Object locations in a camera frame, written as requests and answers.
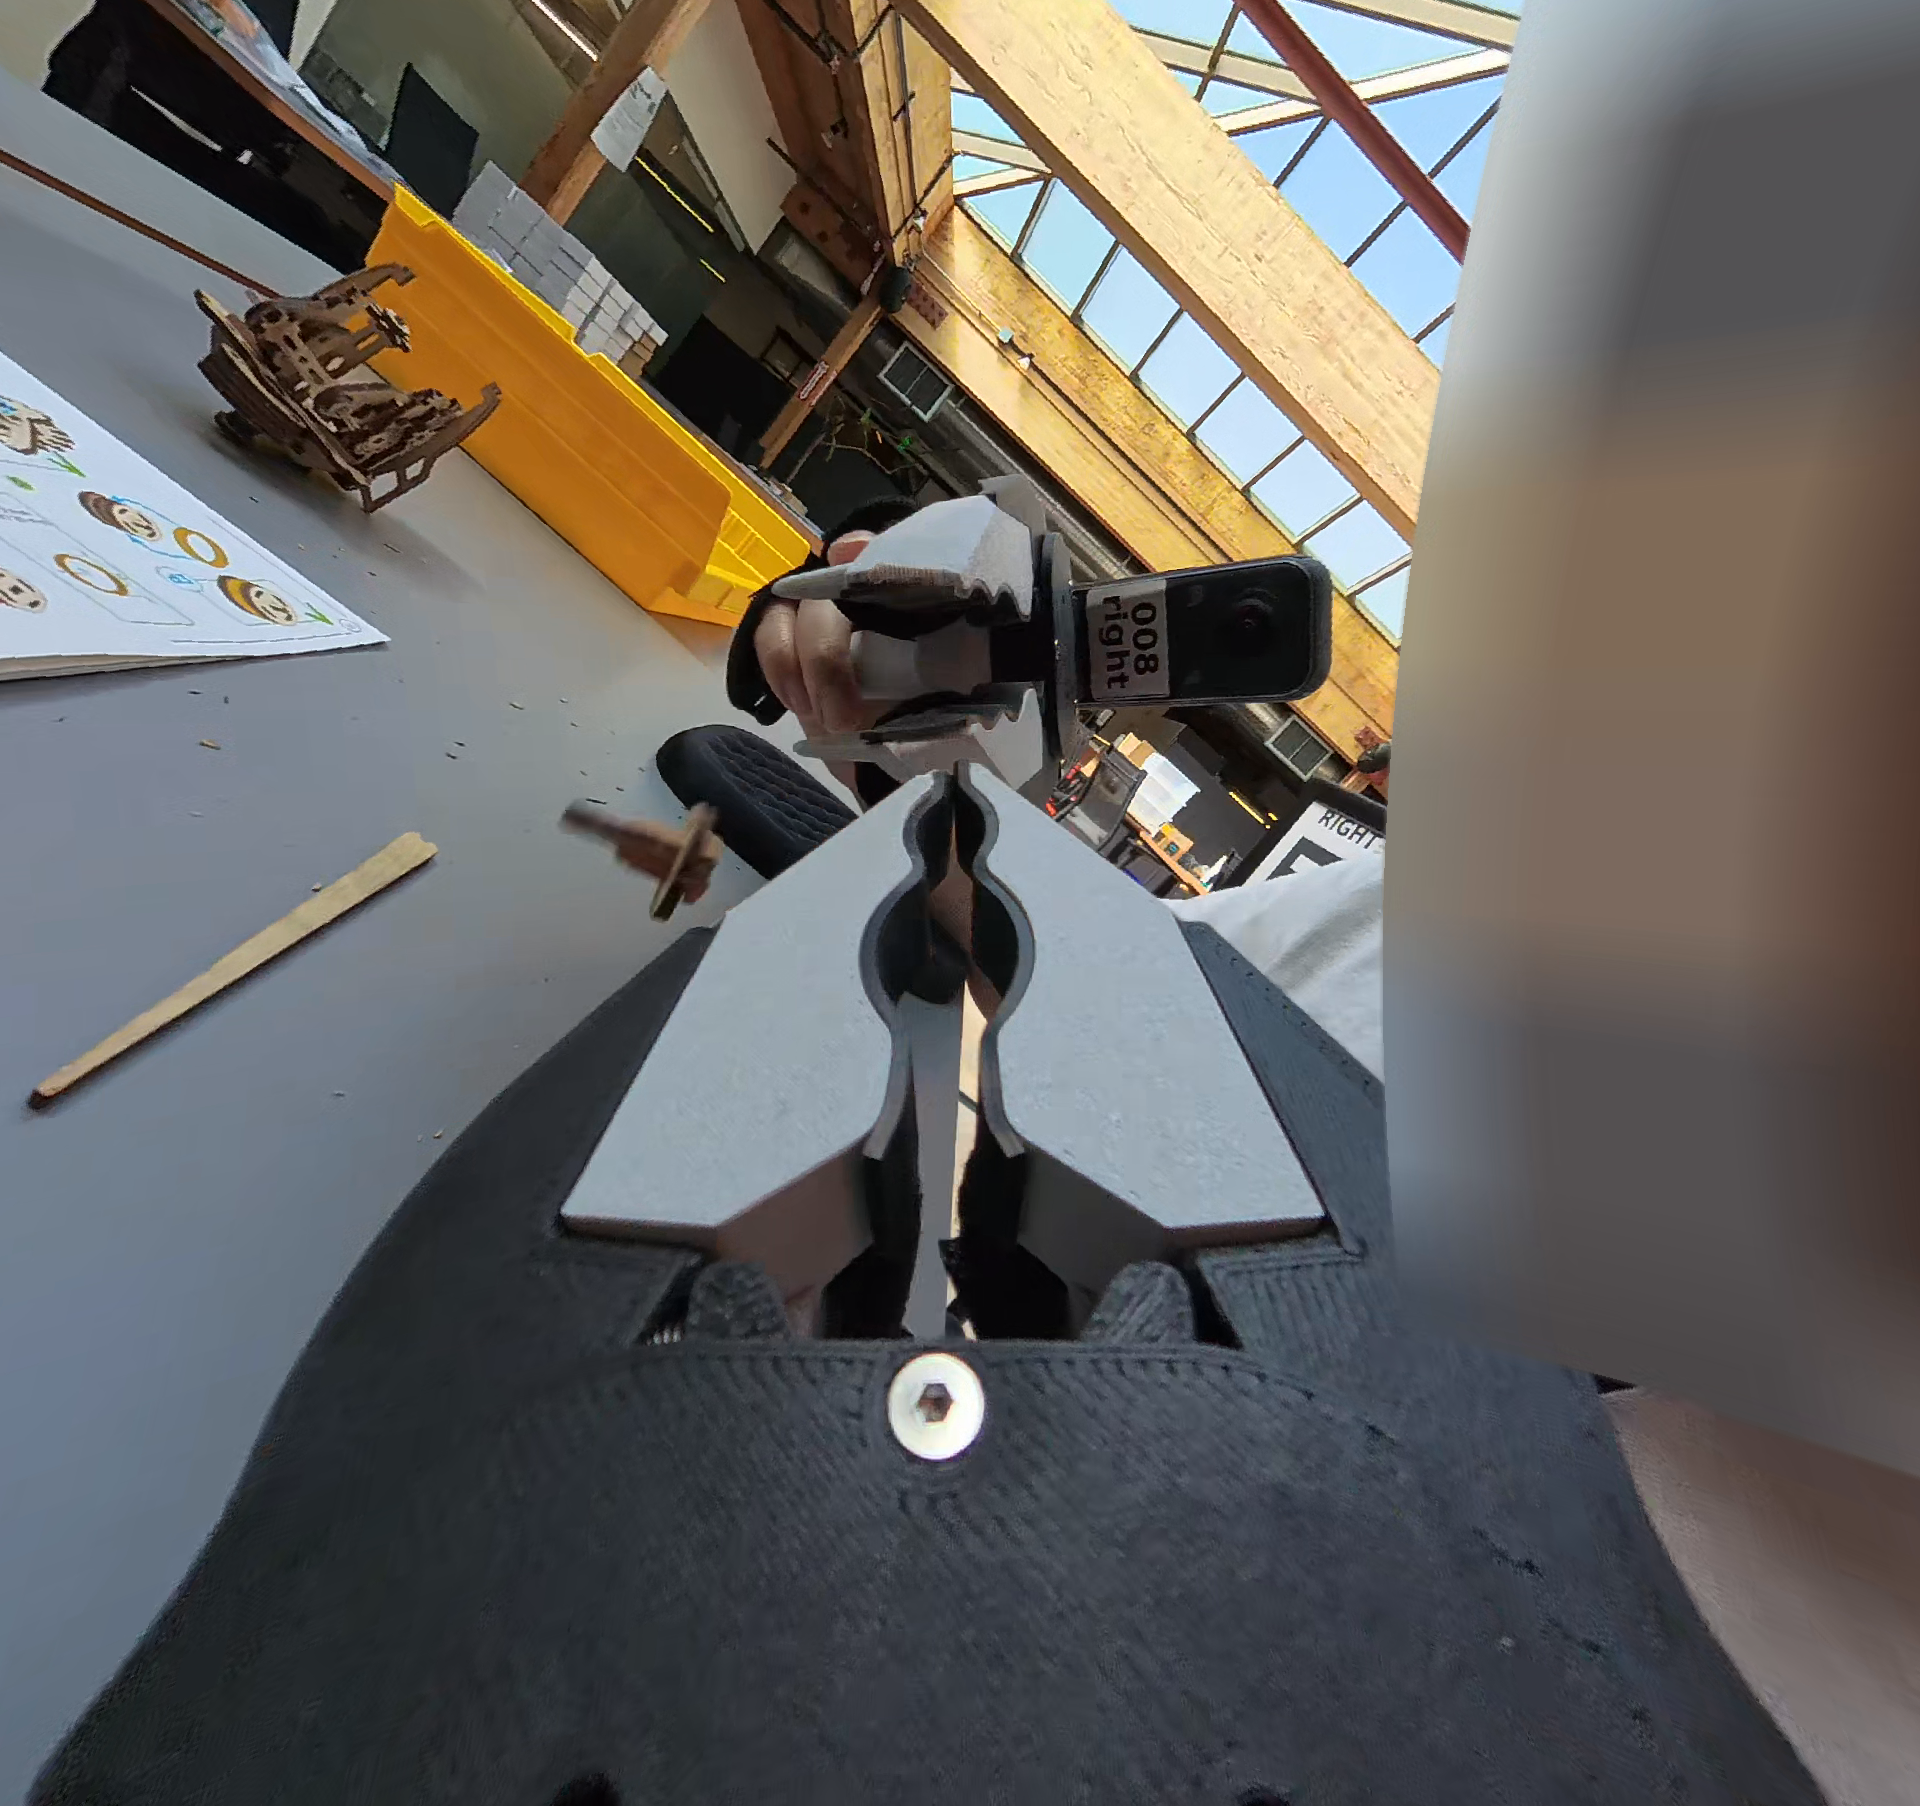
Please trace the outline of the grey desk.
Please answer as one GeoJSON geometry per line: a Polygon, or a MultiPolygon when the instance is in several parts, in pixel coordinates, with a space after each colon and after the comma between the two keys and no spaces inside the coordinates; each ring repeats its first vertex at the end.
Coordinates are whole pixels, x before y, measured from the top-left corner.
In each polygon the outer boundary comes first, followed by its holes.
{"type": "Polygon", "coordinates": [[[230,449],[204,259],[330,268],[5,75],[1,339],[388,641],[1,693],[1,1790],[176,1587],[319,1320],[443,1147],[687,926],[564,806],[674,819],[658,745],[740,723],[731,633],[636,608],[465,457],[361,516],[230,449]],[[43,1112],[35,1083],[394,839],[384,891],[43,1112]]]}

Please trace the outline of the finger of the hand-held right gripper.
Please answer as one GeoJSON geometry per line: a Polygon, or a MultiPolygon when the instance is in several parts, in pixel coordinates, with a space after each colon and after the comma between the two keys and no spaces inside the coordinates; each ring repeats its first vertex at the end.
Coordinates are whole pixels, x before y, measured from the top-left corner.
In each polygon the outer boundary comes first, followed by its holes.
{"type": "Polygon", "coordinates": [[[848,621],[1027,621],[1035,592],[1032,529],[991,495],[929,504],[851,561],[771,586],[783,602],[824,602],[848,621]]]}
{"type": "Polygon", "coordinates": [[[1029,678],[992,674],[988,627],[941,627],[917,640],[864,629],[851,665],[880,711],[858,732],[802,740],[802,758],[871,763],[900,780],[973,767],[1006,784],[1032,784],[1055,763],[1042,693],[1029,678]]]}

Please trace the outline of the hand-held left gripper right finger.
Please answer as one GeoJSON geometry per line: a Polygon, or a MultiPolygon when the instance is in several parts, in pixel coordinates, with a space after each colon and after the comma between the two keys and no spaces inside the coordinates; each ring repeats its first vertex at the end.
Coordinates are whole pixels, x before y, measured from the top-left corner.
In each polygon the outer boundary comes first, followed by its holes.
{"type": "Polygon", "coordinates": [[[1328,1226],[1177,910],[985,773],[958,779],[983,1033],[958,1184],[980,1338],[1071,1338],[1129,1265],[1328,1226]]]}

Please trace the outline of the wooden mechanical model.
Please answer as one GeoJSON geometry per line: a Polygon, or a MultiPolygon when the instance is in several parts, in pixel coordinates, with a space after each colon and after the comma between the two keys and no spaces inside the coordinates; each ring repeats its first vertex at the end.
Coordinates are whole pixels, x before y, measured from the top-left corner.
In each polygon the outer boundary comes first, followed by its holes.
{"type": "Polygon", "coordinates": [[[403,390],[371,373],[379,355],[405,355],[405,318],[379,299],[409,285],[413,268],[359,268],[302,297],[266,297],[230,313],[206,291],[200,373],[225,400],[217,431],[243,449],[270,449],[325,474],[364,515],[421,487],[448,451],[459,449],[501,404],[491,384],[474,404],[438,390],[403,390]]]}

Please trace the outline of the black and white sign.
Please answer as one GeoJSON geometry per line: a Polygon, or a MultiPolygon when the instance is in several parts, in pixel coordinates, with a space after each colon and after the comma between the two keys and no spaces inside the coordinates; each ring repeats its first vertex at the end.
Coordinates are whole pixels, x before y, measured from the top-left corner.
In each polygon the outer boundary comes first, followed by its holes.
{"type": "Polygon", "coordinates": [[[1299,814],[1271,826],[1253,852],[1240,883],[1245,887],[1273,878],[1377,858],[1383,852],[1385,810],[1379,801],[1331,789],[1309,799],[1299,814]]]}

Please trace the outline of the paper note on post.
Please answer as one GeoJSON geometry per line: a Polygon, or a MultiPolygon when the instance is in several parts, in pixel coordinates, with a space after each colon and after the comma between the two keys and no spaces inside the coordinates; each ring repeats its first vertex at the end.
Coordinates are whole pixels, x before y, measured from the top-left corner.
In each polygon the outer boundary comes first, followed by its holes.
{"type": "Polygon", "coordinates": [[[623,95],[607,108],[592,127],[590,148],[614,172],[625,172],[635,165],[636,155],[655,125],[668,88],[653,66],[642,66],[623,95]]]}

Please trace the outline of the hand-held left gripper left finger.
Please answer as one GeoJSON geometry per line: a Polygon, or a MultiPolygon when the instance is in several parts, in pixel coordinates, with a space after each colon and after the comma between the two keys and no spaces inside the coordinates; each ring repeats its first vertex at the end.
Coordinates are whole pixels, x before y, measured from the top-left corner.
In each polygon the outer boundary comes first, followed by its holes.
{"type": "Polygon", "coordinates": [[[955,779],[920,776],[732,908],[564,1195],[570,1234],[757,1265],[824,1338],[938,1338],[952,825],[955,779]]]}

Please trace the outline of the stack of white boxes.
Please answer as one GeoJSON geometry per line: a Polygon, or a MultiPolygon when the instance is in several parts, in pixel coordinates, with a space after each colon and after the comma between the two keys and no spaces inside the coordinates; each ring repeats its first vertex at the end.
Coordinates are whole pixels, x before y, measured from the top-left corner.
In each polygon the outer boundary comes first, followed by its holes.
{"type": "Polygon", "coordinates": [[[659,352],[664,327],[505,172],[487,163],[469,180],[452,226],[558,313],[582,355],[602,355],[631,379],[642,376],[659,352]]]}

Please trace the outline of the small wooden gear axle part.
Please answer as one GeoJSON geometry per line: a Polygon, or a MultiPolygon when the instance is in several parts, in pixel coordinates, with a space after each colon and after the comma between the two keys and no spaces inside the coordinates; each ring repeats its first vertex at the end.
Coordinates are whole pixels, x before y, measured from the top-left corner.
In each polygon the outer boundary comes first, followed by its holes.
{"type": "Polygon", "coordinates": [[[579,799],[562,814],[562,829],[607,845],[629,870],[655,883],[649,918],[670,920],[682,903],[698,903],[721,860],[718,814],[695,804],[679,826],[653,820],[616,819],[598,804],[579,799]]]}

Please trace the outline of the person's right hand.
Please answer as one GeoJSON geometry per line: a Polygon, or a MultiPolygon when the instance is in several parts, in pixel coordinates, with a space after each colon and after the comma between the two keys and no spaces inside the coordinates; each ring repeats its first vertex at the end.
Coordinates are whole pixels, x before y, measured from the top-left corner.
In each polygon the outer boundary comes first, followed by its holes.
{"type": "Polygon", "coordinates": [[[824,598],[770,594],[750,633],[748,710],[759,725],[795,719],[808,740],[843,740],[868,725],[853,668],[854,629],[824,598]]]}

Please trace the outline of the person's white shirt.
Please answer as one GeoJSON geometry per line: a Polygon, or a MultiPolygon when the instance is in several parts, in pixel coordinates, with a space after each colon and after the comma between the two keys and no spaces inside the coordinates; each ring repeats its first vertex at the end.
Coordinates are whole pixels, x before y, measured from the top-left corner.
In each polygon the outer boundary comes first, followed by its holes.
{"type": "Polygon", "coordinates": [[[1219,935],[1383,1081],[1381,883],[1383,854],[1368,852],[1172,903],[1172,912],[1219,935]]]}

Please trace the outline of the person's left forearm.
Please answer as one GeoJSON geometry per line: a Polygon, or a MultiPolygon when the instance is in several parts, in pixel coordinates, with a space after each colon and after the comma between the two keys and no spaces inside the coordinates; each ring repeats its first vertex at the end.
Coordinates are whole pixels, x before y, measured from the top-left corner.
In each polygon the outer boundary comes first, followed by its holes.
{"type": "Polygon", "coordinates": [[[1831,1803],[1917,1800],[1917,1481],[1641,1388],[1603,1407],[1644,1508],[1831,1803]]]}

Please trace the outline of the yellow plastic bin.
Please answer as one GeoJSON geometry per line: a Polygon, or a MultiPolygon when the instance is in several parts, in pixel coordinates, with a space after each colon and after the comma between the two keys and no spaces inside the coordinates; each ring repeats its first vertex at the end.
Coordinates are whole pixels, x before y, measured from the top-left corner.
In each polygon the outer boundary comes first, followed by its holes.
{"type": "Polygon", "coordinates": [[[408,392],[501,402],[465,444],[497,483],[636,605],[732,627],[808,539],[762,491],[564,318],[408,190],[369,254],[413,278],[379,291],[412,345],[373,363],[408,392]]]}

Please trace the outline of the flat wooden stick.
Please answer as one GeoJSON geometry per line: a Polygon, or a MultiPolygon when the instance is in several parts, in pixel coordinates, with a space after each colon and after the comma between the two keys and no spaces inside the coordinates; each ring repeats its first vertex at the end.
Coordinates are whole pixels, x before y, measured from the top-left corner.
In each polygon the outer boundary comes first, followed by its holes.
{"type": "Polygon", "coordinates": [[[298,908],[250,935],[201,975],[137,1013],[126,1026],[116,1029],[76,1060],[35,1083],[26,1097],[26,1108],[33,1112],[52,1108],[71,1091],[98,1073],[105,1073],[158,1035],[179,1026],[227,990],[291,956],[305,941],[333,928],[384,891],[424,872],[437,855],[438,847],[419,832],[394,839],[345,877],[317,887],[298,908]]]}

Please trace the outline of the illustrated instruction booklet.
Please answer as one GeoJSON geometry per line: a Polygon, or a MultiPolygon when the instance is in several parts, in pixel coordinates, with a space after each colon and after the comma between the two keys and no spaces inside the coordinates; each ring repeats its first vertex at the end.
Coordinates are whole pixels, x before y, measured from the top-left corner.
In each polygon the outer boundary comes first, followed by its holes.
{"type": "Polygon", "coordinates": [[[1,678],[384,645],[386,637],[1,359],[1,678]]]}

